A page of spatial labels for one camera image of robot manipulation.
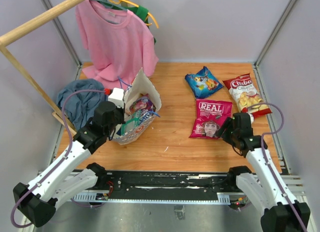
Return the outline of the pink snack bag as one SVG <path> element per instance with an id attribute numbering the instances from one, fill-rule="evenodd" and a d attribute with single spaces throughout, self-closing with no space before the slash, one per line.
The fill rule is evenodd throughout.
<path id="1" fill-rule="evenodd" d="M 196 119 L 189 137 L 217 139 L 216 132 L 231 115 L 232 106 L 228 101 L 196 99 Z"/>

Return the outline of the green white snack pack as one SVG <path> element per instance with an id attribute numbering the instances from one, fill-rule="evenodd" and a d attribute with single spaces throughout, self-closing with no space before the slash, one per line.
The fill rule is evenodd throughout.
<path id="1" fill-rule="evenodd" d="M 153 113 L 151 111 L 148 111 L 146 113 L 143 113 L 141 110 L 136 111 L 134 114 L 126 118 L 125 124 L 121 126 L 121 135 L 124 135 L 130 130 L 136 128 L 142 122 L 150 118 L 152 115 Z"/>

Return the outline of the blue checkered paper bag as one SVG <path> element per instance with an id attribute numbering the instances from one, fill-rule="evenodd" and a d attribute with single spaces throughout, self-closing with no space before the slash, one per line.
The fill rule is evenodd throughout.
<path id="1" fill-rule="evenodd" d="M 136 141 L 152 121 L 159 116 L 162 102 L 155 86 L 139 70 L 124 92 L 124 121 L 113 140 L 120 145 Z"/>

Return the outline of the pink purple snack pouch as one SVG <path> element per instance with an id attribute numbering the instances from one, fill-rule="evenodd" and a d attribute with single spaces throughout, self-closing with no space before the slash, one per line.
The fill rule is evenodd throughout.
<path id="1" fill-rule="evenodd" d="M 139 98 L 129 107 L 128 113 L 134 114 L 139 110 L 141 110 L 143 113 L 148 111 L 156 111 L 156 107 L 150 100 L 149 94 L 140 94 Z"/>

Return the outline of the red Chuba chips bag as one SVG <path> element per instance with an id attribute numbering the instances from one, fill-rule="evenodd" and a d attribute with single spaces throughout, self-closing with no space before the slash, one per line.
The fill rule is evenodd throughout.
<path id="1" fill-rule="evenodd" d="M 223 81 L 240 112 L 249 113 L 254 118 L 271 114 L 268 105 L 253 84 L 249 73 Z"/>

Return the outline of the blue snack bag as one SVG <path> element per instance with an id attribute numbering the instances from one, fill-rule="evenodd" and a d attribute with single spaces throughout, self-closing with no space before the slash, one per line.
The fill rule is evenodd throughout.
<path id="1" fill-rule="evenodd" d="M 223 88 L 223 85 L 206 66 L 196 74 L 187 74 L 184 79 L 196 99 L 206 99 Z"/>

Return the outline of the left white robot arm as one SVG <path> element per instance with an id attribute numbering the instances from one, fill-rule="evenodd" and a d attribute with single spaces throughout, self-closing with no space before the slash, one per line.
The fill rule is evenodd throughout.
<path id="1" fill-rule="evenodd" d="M 103 189 L 107 185 L 107 177 L 92 169 L 85 169 L 70 180 L 67 176 L 107 140 L 111 140 L 116 127 L 124 122 L 124 102 L 101 102 L 93 117 L 77 131 L 66 150 L 52 164 L 27 184 L 18 183 L 14 187 L 12 224 L 19 226 L 15 223 L 15 210 L 19 210 L 31 225 L 42 227 L 61 205 L 84 189 Z"/>

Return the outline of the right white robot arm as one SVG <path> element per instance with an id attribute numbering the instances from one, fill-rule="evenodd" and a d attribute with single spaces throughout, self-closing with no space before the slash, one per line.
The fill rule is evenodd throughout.
<path id="1" fill-rule="evenodd" d="M 263 135 L 254 135 L 251 116 L 235 113 L 226 118 L 215 134 L 223 139 L 253 167 L 229 169 L 227 188 L 242 191 L 260 213 L 264 232 L 305 232 L 311 211 L 306 202 L 300 203 L 285 184 L 271 159 Z"/>

